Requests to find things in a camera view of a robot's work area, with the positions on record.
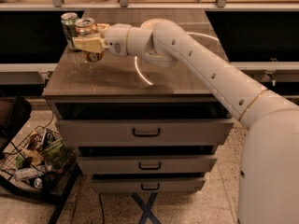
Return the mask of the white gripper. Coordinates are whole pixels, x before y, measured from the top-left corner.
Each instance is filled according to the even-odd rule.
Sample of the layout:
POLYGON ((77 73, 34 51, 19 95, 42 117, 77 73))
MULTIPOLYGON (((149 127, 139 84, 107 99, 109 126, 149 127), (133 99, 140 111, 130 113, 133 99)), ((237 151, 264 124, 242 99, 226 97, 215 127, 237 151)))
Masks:
POLYGON ((109 47, 113 55, 128 55, 127 37, 131 29, 129 24, 117 23, 110 26, 107 23, 98 23, 97 28, 100 34, 105 33, 105 39, 100 34, 73 37, 74 46, 92 53, 103 53, 109 47))

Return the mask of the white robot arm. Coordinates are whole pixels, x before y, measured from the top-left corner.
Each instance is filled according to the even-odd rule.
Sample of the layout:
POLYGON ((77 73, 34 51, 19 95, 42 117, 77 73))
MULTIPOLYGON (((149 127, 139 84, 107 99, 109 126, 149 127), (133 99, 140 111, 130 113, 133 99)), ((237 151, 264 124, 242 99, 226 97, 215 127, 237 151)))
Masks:
POLYGON ((103 24, 74 38, 77 49, 137 56, 161 67, 184 63, 247 127, 240 166, 239 224, 299 224, 299 106, 196 42, 176 23, 103 24))

